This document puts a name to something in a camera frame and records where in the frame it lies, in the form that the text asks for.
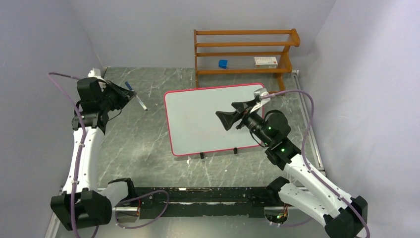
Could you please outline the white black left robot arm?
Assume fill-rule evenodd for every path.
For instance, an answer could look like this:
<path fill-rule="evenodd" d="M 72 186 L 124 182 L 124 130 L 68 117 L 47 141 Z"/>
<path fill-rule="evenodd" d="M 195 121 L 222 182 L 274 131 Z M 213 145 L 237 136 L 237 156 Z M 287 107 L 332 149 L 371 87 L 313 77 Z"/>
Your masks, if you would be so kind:
<path fill-rule="evenodd" d="M 79 101 L 73 103 L 73 156 L 62 194 L 51 198 L 53 213 L 68 231 L 106 225 L 121 202 L 131 206 L 137 192 L 130 178 L 119 178 L 97 190 L 97 168 L 110 111 L 122 110 L 136 92 L 111 81 L 87 77 L 77 81 Z"/>

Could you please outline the white blue whiteboard marker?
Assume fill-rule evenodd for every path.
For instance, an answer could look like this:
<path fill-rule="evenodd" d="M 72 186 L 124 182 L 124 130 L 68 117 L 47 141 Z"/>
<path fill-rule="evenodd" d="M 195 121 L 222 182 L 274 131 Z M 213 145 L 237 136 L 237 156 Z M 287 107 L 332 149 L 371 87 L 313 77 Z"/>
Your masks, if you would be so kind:
<path fill-rule="evenodd" d="M 134 91 L 134 89 L 132 88 L 132 86 L 129 84 L 128 81 L 125 81 L 125 85 L 126 87 L 135 93 L 135 98 L 137 99 L 138 103 L 141 105 L 141 107 L 144 109 L 144 111 L 148 111 L 148 108 L 146 107 L 146 105 L 144 104 L 144 102 L 140 99 L 140 97 L 137 95 L 137 93 Z"/>

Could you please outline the pink framed whiteboard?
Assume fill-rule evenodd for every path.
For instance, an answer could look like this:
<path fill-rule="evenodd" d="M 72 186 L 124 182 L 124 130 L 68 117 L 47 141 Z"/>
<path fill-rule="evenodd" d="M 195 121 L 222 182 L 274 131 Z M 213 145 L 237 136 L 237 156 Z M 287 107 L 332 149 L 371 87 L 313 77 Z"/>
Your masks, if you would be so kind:
<path fill-rule="evenodd" d="M 225 130 L 217 111 L 232 112 L 233 102 L 250 101 L 262 83 L 168 91 L 164 105 L 174 156 L 257 147 L 247 128 Z"/>

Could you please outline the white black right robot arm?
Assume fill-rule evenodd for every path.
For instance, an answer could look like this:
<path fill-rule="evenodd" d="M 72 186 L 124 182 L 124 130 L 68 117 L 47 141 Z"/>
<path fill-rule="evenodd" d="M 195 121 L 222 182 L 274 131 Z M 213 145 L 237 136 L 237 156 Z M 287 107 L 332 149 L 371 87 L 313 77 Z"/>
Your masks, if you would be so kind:
<path fill-rule="evenodd" d="M 262 104 L 259 98 L 234 102 L 234 111 L 215 114 L 225 130 L 246 127 L 263 143 L 270 162 L 307 189 L 301 191 L 288 179 L 279 177 L 267 187 L 268 201 L 300 209 L 321 224 L 330 238 L 355 238 L 367 224 L 367 201 L 346 193 L 308 162 L 303 150 L 288 138 L 291 128 L 284 113 L 271 110 L 261 117 L 258 110 Z"/>

